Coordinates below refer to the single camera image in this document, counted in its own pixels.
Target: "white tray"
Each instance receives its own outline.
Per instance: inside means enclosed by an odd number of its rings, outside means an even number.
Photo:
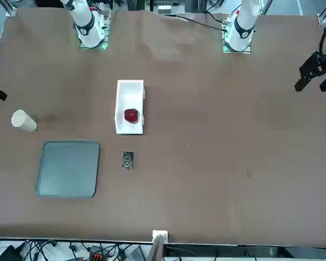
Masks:
[[[115,108],[115,126],[117,134],[143,134],[143,100],[145,90],[143,80],[118,80]],[[136,109],[139,112],[137,123],[124,119],[124,111]]]

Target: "white plastic container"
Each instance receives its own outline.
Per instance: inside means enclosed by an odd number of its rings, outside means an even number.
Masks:
[[[29,117],[24,110],[18,110],[13,113],[11,123],[14,127],[33,132],[36,130],[36,122]]]
[[[117,134],[143,134],[143,100],[145,89],[143,80],[118,80],[115,108],[115,126]],[[124,111],[136,109],[138,121],[131,123],[124,119]]]

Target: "red apple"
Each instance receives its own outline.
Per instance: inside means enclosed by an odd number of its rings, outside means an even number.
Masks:
[[[124,119],[131,123],[136,123],[139,120],[139,112],[137,109],[127,109],[124,111]]]

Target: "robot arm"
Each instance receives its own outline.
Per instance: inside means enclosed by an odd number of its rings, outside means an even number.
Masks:
[[[242,0],[239,14],[232,22],[229,37],[225,40],[231,49],[240,52],[248,47],[260,12],[259,0]]]
[[[103,14],[91,11],[87,0],[60,0],[76,24],[78,37],[84,46],[96,47],[105,37]]]
[[[294,85],[296,91],[302,91],[310,81],[326,73],[326,54],[323,53],[323,44],[326,38],[326,27],[319,43],[319,50],[311,55],[299,68],[300,80]],[[320,84],[320,90],[326,91],[326,79]]]

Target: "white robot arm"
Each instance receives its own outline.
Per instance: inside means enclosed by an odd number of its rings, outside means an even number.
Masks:
[[[259,0],[242,0],[239,14],[232,22],[229,37],[226,39],[230,48],[240,52],[248,47],[260,12]]]
[[[96,47],[105,37],[103,14],[91,11],[87,0],[60,0],[69,10],[76,24],[76,31],[81,42],[87,48]]]

